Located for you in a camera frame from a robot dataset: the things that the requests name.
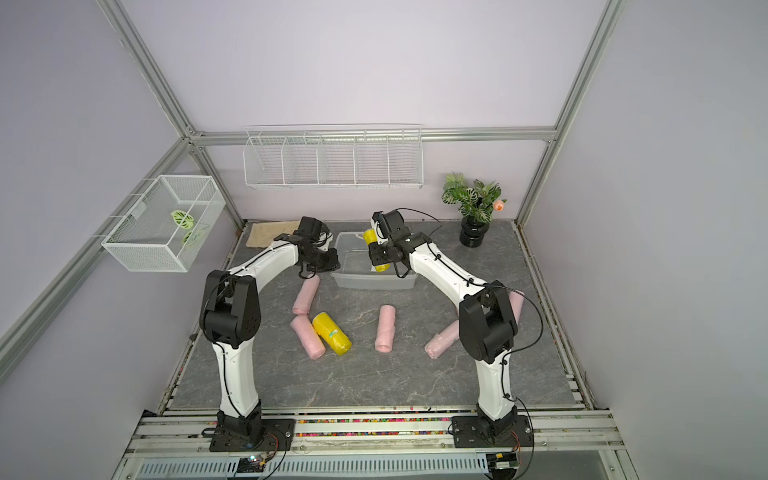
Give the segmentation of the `yellow trash bag roll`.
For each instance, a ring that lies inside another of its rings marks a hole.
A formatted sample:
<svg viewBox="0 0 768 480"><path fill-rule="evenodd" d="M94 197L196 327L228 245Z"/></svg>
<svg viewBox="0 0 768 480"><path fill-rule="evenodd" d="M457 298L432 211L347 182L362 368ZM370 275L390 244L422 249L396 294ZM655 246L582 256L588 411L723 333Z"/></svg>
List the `yellow trash bag roll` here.
<svg viewBox="0 0 768 480"><path fill-rule="evenodd" d="M364 232L363 238L368 246L368 254L371 260L372 268L381 273L389 269L391 261L386 252L387 241L378 236L375 229L368 229Z"/></svg>
<svg viewBox="0 0 768 480"><path fill-rule="evenodd" d="M337 355L343 356L350 350L351 340L328 313L317 314L312 320L312 326Z"/></svg>

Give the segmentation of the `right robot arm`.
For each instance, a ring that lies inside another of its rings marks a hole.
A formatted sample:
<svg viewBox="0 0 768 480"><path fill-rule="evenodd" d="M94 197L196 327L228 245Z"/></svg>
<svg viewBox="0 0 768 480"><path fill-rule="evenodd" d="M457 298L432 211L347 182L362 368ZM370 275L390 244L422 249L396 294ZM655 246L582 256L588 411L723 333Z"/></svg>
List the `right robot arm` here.
<svg viewBox="0 0 768 480"><path fill-rule="evenodd" d="M537 345L544 333L544 316L538 304L524 293L500 281L487 281L463 269L446 256L423 232L413 232L397 210L372 214L374 240L369 257L374 266L405 267L396 274L418 274L438 288L456 307L458 336L466 353L475 360L479 395L477 415L451 421L454 445L467 448L474 442L500 445L516 441L521 446L534 441L532 419L525 403L512 394L511 360L516 353ZM519 317L510 296L517 295L533 307L539 320L537 336L517 347Z"/></svg>

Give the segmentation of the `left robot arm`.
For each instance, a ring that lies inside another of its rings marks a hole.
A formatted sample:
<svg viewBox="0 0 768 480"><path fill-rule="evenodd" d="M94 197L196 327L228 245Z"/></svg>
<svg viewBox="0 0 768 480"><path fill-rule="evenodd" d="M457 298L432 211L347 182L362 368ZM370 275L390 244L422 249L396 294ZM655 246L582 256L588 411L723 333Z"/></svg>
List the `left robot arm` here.
<svg viewBox="0 0 768 480"><path fill-rule="evenodd" d="M304 216L292 233L277 235L250 260L206 278L199 325L216 355L221 388L215 437L227 435L258 445L268 428L253 372L253 344L261 325L259 292L277 275L297 267L302 279L340 267L332 233Z"/></svg>

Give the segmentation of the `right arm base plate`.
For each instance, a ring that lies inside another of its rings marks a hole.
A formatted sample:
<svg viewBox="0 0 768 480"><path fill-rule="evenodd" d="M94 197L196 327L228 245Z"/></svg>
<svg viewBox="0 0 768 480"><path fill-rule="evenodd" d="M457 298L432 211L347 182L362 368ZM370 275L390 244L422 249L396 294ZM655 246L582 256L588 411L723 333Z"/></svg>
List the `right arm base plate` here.
<svg viewBox="0 0 768 480"><path fill-rule="evenodd" d="M484 415L455 416L448 433L455 448L509 448L517 450L534 445L534 432L527 416L512 412L501 420Z"/></svg>

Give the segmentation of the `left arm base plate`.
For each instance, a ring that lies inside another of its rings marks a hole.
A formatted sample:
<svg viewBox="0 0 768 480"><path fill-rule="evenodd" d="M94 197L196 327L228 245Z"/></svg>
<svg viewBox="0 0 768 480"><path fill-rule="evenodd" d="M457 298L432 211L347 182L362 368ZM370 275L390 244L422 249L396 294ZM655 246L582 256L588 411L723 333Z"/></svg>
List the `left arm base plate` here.
<svg viewBox="0 0 768 480"><path fill-rule="evenodd" d="M235 418L224 415L215 427L211 452L288 451L294 438L296 421L278 418Z"/></svg>

